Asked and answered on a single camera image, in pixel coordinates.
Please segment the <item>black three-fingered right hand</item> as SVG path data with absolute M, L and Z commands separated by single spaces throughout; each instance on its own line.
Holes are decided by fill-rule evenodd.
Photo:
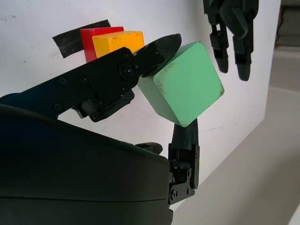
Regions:
M 199 182 L 198 124 L 175 125 L 168 157 L 158 143 L 132 145 L 59 121 L 74 109 L 98 122 L 128 105 L 140 77 L 181 45 L 161 37 L 123 47 L 0 99 L 0 222 L 3 225 L 169 225 L 170 205 Z

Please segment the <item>black three-fingered left hand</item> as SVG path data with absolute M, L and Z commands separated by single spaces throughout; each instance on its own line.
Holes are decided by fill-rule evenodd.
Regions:
M 239 78 L 248 81 L 251 53 L 254 50 L 254 19 L 259 9 L 257 0 L 204 0 L 204 13 L 208 16 L 212 32 L 210 42 L 219 70 L 228 72 L 227 30 L 233 34 L 235 64 Z

